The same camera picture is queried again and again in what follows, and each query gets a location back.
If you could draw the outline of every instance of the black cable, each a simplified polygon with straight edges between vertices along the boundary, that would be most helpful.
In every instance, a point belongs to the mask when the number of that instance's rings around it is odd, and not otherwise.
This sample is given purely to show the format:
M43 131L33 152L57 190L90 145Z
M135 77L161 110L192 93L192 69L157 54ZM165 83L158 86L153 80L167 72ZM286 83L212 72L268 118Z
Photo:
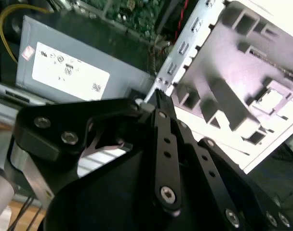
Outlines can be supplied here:
M26 202L22 205L16 219L14 220L14 222L12 223L12 225L8 228L7 231L14 231L16 228L16 225L18 223L18 221L20 220L20 218L23 216L23 214L27 211L27 209L31 206L32 202L34 200L34 195L30 195Z
M33 219L31 220L31 223L30 223L29 226L27 227L27 230L26 230L26 231L29 231L29 230L32 228L32 225L33 225L33 223L35 222L37 216L39 215L41 209L42 209L42 207L40 207L40 208L37 210L35 216L34 216Z

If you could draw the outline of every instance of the yellow cable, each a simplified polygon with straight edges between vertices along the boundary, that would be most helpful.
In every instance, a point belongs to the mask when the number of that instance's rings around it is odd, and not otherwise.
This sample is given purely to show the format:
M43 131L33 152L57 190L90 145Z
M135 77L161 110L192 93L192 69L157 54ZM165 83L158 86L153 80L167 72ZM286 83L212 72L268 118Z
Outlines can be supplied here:
M37 6L32 6L32 5L27 5L27 4L13 4L13 5L9 5L8 7L6 7L0 14L0 37L2 39L2 42L8 52L8 54L10 55L10 57L15 61L15 63L18 63L18 61L16 60L13 52L11 51L10 46L8 45L5 36L4 36L4 32L3 32L3 24L4 24L4 20L5 18L12 12L14 12L15 10L18 9L30 9L30 10L35 10L35 11L39 11L42 13L50 13L48 10L44 9L44 8L40 8Z

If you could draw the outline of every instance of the wire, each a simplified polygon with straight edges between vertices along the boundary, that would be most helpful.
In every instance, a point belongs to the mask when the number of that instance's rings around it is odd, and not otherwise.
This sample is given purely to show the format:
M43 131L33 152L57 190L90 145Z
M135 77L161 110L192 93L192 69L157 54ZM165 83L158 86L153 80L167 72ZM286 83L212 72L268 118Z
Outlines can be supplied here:
M18 221L23 216L23 214L27 211L27 209L31 206L33 200L34 200L34 195L30 195L27 198L26 202L22 205L16 219L13 221L12 225L8 228L7 231L14 231L15 230Z
M16 57L14 56L11 48L9 47L5 36L4 36L4 32L3 32L3 24L4 24L4 20L6 19L6 17L14 12L15 10L18 9L30 9L30 10L35 10L35 11L39 11L42 13L50 13L48 10L44 9L44 8L40 8L37 6L32 6L32 5L28 5L28 4L13 4L13 5L9 5L8 7L6 7L0 14L0 37L2 39L2 42L8 52L8 54L10 55L10 57L14 60L15 63L18 63Z
M182 7L182 9L181 9L181 16L180 16L179 23L177 24L177 30L175 31L174 42L176 42L176 41L177 41L177 38L179 37L179 33L180 33L180 31L181 31L182 21L183 21L183 19L184 19L184 12L185 12L185 10L186 10L186 8L187 8L188 1L189 1L189 0L185 0L184 5L183 5L183 7Z
M42 207L40 207L40 208L37 210L36 214L34 215L33 219L31 220L31 222L30 222L29 226L27 227L26 231L29 231L29 230L32 228L32 225L33 225L33 223L35 222L37 216L39 215L41 209L42 209Z

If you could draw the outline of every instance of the white label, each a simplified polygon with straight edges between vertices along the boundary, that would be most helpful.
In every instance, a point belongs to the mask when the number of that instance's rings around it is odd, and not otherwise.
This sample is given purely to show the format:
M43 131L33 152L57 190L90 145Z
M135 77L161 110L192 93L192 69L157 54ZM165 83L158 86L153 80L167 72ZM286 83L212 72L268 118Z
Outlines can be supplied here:
M22 52L21 56L24 57L27 61L29 61L34 51L35 50L31 46L27 46L25 50Z
M100 100L110 74L37 43L32 78L83 100Z

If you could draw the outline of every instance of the metal slot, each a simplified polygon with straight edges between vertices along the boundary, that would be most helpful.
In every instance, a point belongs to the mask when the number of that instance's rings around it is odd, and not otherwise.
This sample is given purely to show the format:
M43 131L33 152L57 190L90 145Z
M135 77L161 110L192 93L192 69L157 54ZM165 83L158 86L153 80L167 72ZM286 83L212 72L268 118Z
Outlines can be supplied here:
M184 55L185 52L188 50L188 48L189 48L189 44L188 43L186 44L185 42L182 42L182 44L181 44L181 46L179 48L179 54Z
M266 29L266 34L271 35L271 36L275 36L275 37L278 36L278 34L276 34L275 32L271 31L270 29Z
M260 132L255 132L250 138L244 139L254 145L260 144L261 140L265 137L264 134L261 134Z
M167 73L168 73L169 75L173 75L175 69L176 69L176 65L175 65L174 63L171 63L171 64L169 65L169 67L168 67Z
M198 32L198 30L200 29L201 25L202 25L202 20L200 21L199 18L197 17L195 19L193 25L190 28L191 32L193 32L193 33Z
M210 124L213 125L213 126L216 127L216 128L220 128L220 125L219 125L219 123L218 123L218 121L217 121L216 118L214 118L214 119L210 122Z
M17 95L15 93L12 93L8 90L5 90L5 95L7 95L9 98L11 99L14 99L14 100L18 100L18 101L21 101L21 102L24 102L24 103L30 103L30 100L25 98L25 97L22 97L20 95Z
M209 8L211 8L214 5L214 3L215 3L215 0L207 0L205 2L206 6Z
M288 119L289 119L288 117L286 117L286 116L284 116L284 115L281 116L281 118L284 119L284 120L288 120Z

